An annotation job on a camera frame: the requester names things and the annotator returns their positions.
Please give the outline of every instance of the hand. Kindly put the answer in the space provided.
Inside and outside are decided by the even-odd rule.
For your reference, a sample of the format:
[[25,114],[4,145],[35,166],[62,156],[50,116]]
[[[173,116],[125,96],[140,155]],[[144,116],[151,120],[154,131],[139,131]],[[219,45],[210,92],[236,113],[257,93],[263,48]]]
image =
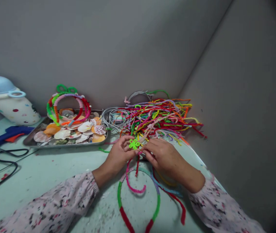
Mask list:
[[164,139],[150,139],[142,150],[157,171],[181,183],[191,193],[197,193],[204,186],[202,173],[188,164],[175,147]]
[[128,160],[135,157],[138,150],[129,148],[129,140],[135,139],[133,136],[122,136],[111,148],[106,161],[96,170],[93,176],[96,180],[98,187],[102,187],[107,181],[114,178],[119,171],[126,165]]

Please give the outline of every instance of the light green table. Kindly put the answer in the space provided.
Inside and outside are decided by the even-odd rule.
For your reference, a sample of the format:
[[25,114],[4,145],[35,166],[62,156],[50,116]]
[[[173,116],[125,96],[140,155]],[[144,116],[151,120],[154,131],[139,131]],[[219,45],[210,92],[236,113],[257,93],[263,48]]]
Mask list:
[[[12,126],[8,120],[0,121],[0,135],[5,129]],[[15,143],[7,143],[3,149],[24,148],[22,141],[25,136]],[[197,154],[187,146],[175,145],[180,154],[192,166],[201,170],[210,177]],[[110,150],[111,145],[104,145],[105,150]],[[33,153],[18,162],[17,172],[0,186],[0,219],[12,214],[17,208],[26,205],[32,199],[42,195],[61,181],[79,173],[92,171],[98,168],[106,159],[107,154],[98,150],[98,147],[72,147],[67,149],[41,149],[30,150]],[[17,161],[17,158],[0,154],[0,158]],[[140,166],[150,167],[147,163]],[[0,179],[5,173],[10,173],[13,167],[0,164]],[[71,232],[129,232],[120,215],[117,202],[118,180],[125,172],[112,180],[101,190],[87,216],[77,219]],[[134,172],[130,174],[130,183],[134,188],[141,189],[147,185],[146,193],[137,197],[133,194],[126,182],[123,183],[121,197],[125,212],[136,232],[144,232],[150,221],[157,203],[154,184],[150,177],[140,172],[136,178]],[[193,211],[190,201],[184,197],[182,201],[187,209],[186,221],[183,226],[180,222],[181,208],[178,203],[161,192],[161,206],[159,215],[151,232],[210,232]]]

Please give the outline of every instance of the gray wall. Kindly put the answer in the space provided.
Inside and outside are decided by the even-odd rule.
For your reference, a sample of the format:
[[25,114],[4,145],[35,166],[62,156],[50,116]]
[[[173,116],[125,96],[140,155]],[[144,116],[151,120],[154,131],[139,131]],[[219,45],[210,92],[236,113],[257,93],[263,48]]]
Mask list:
[[276,232],[276,6],[235,0],[180,94],[188,141],[247,214]]
[[42,114],[59,83],[94,108],[141,89],[176,97],[230,2],[0,1],[0,75]]

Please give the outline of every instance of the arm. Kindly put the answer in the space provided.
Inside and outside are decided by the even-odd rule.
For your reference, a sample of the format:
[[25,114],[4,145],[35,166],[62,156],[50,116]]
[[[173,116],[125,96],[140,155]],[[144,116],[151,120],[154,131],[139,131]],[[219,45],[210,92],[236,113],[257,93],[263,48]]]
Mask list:
[[130,139],[120,138],[99,168],[61,182],[1,220],[0,232],[66,232],[74,216],[84,216],[99,189],[138,153],[127,147]]
[[210,180],[198,193],[188,194],[196,214],[214,232],[265,232],[260,223],[249,218],[229,194]]
[[151,139],[143,150],[156,170],[188,190],[194,211],[214,232],[264,232],[261,225],[250,219],[229,194],[188,164],[173,145],[162,139]]

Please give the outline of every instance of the person's right hand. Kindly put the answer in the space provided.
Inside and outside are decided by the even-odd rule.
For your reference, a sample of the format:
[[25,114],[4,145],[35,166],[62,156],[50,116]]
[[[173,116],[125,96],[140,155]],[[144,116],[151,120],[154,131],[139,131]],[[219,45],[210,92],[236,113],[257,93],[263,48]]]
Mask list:
[[188,164],[175,147],[164,139],[150,139],[142,150],[157,171],[181,183],[191,193],[197,193],[204,186],[202,173]]

